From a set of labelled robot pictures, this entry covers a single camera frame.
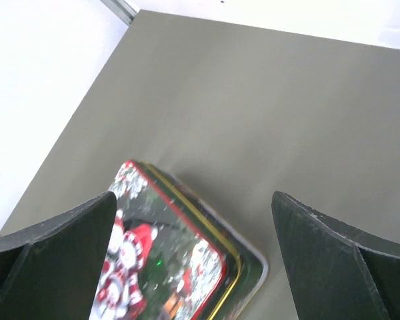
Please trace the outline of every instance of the snowman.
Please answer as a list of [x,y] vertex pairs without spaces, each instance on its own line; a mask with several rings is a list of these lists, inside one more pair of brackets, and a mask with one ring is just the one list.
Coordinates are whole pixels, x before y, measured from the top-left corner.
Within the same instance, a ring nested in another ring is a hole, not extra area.
[[[143,312],[147,302],[139,289],[138,272],[143,268],[157,234],[158,228],[148,224],[124,234],[114,272],[97,294],[101,313],[105,314],[106,311],[114,316],[112,319],[122,318],[129,313],[130,319],[135,320]],[[118,285],[120,282],[113,279],[122,279],[123,285]]]
[[104,286],[107,278],[114,272],[115,270],[115,260],[116,256],[120,251],[120,246],[124,240],[124,225],[122,221],[123,210],[119,209],[116,212],[114,226],[111,231],[111,236],[108,242],[107,254],[105,256],[104,264],[101,271],[101,276],[99,278],[99,286],[98,290]]

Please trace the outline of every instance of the gold trim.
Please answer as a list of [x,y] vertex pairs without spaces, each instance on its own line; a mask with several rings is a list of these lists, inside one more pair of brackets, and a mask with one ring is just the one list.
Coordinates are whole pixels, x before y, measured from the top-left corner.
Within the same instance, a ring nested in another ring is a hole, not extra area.
[[146,166],[146,168],[148,170],[150,170],[152,172],[152,174],[154,174],[156,176],[156,178],[158,178],[158,180],[160,180],[169,190],[171,190],[179,198],[179,200],[182,201],[182,203],[184,205],[186,205],[188,207],[188,209],[191,210],[191,212],[196,216],[196,218],[198,218],[198,220],[200,220],[200,222],[202,222],[202,224],[204,224],[206,226],[206,228],[208,228],[208,230],[210,232],[212,232],[212,234],[216,238],[218,238],[218,240],[224,245],[224,247],[230,252],[230,254],[235,259],[235,264],[236,264],[236,267],[237,267],[237,274],[236,274],[232,284],[225,291],[223,296],[218,301],[218,304],[216,304],[216,306],[212,310],[210,316],[207,318],[207,320],[212,320],[212,319],[215,318],[215,316],[218,313],[219,309],[222,307],[222,305],[224,304],[225,300],[228,298],[229,294],[232,292],[232,290],[234,289],[235,284],[238,282],[238,280],[240,278],[240,275],[241,275],[241,260],[240,260],[240,256],[237,254],[237,251],[230,244],[230,242],[228,242],[228,240],[226,240],[226,238],[224,236],[222,236],[222,234],[220,234],[220,232],[199,212],[199,210],[197,210],[197,208],[194,207],[191,204],[190,201],[188,201],[170,182],[168,182],[168,180],[166,178],[164,178],[164,176],[162,176],[156,169],[154,169],[154,167],[152,165],[150,165],[148,163],[145,163],[143,161],[141,163],[144,164],[144,166]]

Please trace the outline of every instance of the snowflake pattern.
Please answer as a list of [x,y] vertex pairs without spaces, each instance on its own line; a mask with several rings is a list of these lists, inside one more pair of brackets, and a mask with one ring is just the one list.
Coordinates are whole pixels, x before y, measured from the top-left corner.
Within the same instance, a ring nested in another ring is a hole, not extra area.
[[126,195],[129,200],[132,200],[146,186],[148,186],[148,181],[136,170],[132,162],[126,162],[120,167],[109,190],[114,192],[118,199]]

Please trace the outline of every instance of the gray surface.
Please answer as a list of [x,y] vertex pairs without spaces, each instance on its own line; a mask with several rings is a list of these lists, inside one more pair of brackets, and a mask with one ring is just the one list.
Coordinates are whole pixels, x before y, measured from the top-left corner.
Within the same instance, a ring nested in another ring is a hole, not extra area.
[[241,319],[296,319],[274,190],[400,242],[400,51],[143,11],[3,232],[100,193],[130,157],[179,174],[270,260]]

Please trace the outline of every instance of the white background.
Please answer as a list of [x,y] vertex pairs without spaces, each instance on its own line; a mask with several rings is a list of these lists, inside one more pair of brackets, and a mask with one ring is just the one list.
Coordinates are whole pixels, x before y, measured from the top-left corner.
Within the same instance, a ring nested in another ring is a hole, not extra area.
[[126,29],[99,0],[0,0],[0,228]]
[[400,0],[132,0],[142,9],[400,49]]

